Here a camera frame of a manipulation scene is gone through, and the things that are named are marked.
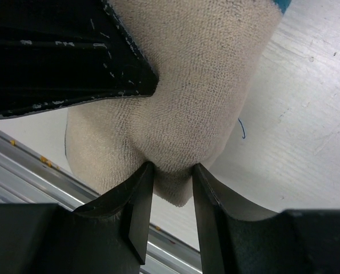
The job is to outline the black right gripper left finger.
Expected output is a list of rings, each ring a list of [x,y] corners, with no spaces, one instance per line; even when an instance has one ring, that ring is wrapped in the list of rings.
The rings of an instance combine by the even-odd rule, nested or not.
[[[0,273],[138,273],[146,259],[153,177],[147,162],[73,211],[0,204]]]

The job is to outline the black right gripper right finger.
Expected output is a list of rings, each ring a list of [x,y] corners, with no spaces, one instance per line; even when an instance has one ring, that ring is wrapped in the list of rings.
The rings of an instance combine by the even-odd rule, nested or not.
[[[203,273],[340,273],[340,209],[280,213],[193,168]]]

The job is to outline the blue beige Doraemon towel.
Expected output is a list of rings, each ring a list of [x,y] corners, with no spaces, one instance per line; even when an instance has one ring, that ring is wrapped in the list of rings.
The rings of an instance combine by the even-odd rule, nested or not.
[[[289,4],[112,1],[159,82],[147,98],[68,109],[65,146],[73,175],[103,194],[150,161],[154,193],[184,206],[192,196],[192,166],[209,167],[223,151]]]

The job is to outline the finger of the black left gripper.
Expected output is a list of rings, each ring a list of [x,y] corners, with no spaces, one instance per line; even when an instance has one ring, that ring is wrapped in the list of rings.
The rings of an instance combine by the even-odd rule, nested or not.
[[[0,119],[154,94],[110,1],[0,1]]]

